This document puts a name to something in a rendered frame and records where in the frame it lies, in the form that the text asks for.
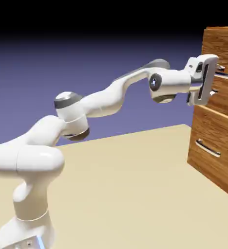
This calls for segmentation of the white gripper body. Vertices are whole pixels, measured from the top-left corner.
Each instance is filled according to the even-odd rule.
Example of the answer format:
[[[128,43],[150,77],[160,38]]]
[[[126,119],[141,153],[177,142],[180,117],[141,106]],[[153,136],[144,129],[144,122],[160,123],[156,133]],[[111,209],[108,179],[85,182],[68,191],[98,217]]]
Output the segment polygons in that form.
[[[205,106],[208,103],[218,59],[215,54],[202,54],[188,60],[186,70],[191,77],[187,97],[189,106]]]

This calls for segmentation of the wooden drawer front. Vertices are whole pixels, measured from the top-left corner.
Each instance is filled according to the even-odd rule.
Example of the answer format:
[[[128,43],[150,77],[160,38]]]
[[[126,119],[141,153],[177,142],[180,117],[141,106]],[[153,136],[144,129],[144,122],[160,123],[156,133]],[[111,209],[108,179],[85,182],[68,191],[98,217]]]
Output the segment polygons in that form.
[[[219,158],[195,144],[201,139],[205,145],[221,152]],[[192,122],[188,163],[228,193],[228,121],[212,120],[205,115]]]
[[[228,73],[228,30],[208,28],[204,31],[202,54],[208,53],[218,55],[218,64],[224,66],[224,72]],[[214,77],[212,88],[218,90],[218,93],[209,99],[205,107],[194,108],[193,123],[196,119],[203,118],[205,115],[212,120],[228,121],[228,79]]]

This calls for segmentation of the wooden cabinet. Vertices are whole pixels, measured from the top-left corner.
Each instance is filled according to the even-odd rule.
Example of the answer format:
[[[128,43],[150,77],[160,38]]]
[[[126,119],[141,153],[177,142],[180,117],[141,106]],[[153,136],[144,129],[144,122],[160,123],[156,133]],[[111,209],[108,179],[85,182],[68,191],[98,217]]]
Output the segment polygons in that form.
[[[204,30],[208,53],[219,60],[208,104],[194,107],[188,164],[228,193],[228,26]]]

